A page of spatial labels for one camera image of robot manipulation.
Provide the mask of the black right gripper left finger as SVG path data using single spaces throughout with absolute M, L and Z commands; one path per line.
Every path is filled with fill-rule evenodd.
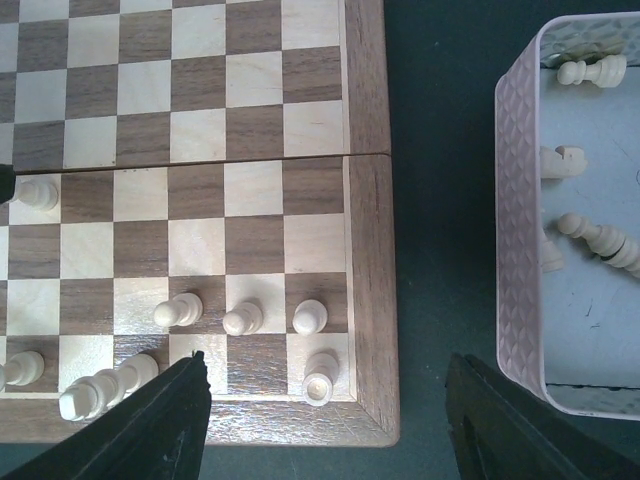
M 204 353 L 183 358 L 6 479 L 197 479 L 211 412 Z

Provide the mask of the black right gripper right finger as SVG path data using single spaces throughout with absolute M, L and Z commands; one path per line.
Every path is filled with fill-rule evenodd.
M 639 464 L 566 421 L 480 359 L 455 353 L 446 413 L 462 479 L 637 479 Z

